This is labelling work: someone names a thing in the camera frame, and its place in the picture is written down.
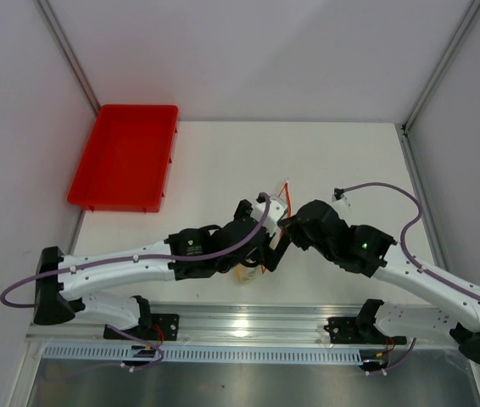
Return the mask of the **clear zip top bag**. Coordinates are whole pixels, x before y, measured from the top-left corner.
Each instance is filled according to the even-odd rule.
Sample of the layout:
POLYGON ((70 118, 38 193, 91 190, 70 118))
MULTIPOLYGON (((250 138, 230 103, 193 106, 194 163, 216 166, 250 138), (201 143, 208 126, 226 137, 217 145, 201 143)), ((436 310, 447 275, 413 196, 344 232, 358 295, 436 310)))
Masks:
MULTIPOLYGON (((277 244, 282 237, 282 232, 277 226, 277 222, 292 215, 289 184, 289 179, 286 178, 279 193, 271 196, 271 209, 264 223, 264 226, 270 227, 270 249, 276 249, 277 244)), ((256 276, 264 275, 269 272, 269 269, 263 265, 263 261, 260 261, 260 263, 256 265, 254 260, 251 260, 250 267, 247 267, 246 265, 238 265, 233 269, 233 275, 241 284, 249 283, 256 276)))

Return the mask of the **yellow orange mango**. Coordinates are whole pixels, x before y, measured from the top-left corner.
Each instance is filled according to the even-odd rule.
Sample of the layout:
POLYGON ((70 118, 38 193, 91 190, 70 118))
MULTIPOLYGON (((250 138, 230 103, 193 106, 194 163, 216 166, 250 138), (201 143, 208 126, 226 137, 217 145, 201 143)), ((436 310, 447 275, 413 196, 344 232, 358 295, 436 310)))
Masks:
POLYGON ((245 284, 251 282, 260 272, 261 268, 259 266, 248 268, 239 265, 234 269, 233 274, 238 282, 245 284))

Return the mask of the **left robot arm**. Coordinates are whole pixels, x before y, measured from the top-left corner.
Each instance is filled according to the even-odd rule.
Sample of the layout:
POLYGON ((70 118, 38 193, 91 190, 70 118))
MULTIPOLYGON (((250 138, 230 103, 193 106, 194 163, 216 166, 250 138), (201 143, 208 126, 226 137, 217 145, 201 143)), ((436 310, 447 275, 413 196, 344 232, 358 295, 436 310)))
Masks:
POLYGON ((36 272, 33 322, 54 326, 85 319, 103 324, 107 339, 121 332, 145 338, 154 325, 148 300, 118 297, 110 288, 206 279, 238 265, 263 265, 287 212, 279 197, 258 197, 256 203, 241 201, 225 226, 187 228, 138 249, 82 258, 59 247, 44 248, 36 272))

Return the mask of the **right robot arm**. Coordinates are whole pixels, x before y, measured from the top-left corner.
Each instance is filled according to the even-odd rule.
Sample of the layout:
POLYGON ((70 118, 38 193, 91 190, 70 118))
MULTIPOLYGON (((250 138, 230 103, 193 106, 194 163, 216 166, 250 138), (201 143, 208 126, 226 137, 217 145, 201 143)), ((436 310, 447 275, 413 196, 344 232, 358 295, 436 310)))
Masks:
POLYGON ((278 225, 296 247, 313 248, 342 270, 392 284, 432 305, 409 308, 369 298, 357 316, 329 318, 325 329, 332 343, 448 342, 480 365, 479 286, 408 259, 393 237, 373 226, 348 225, 321 200, 307 203, 278 225))

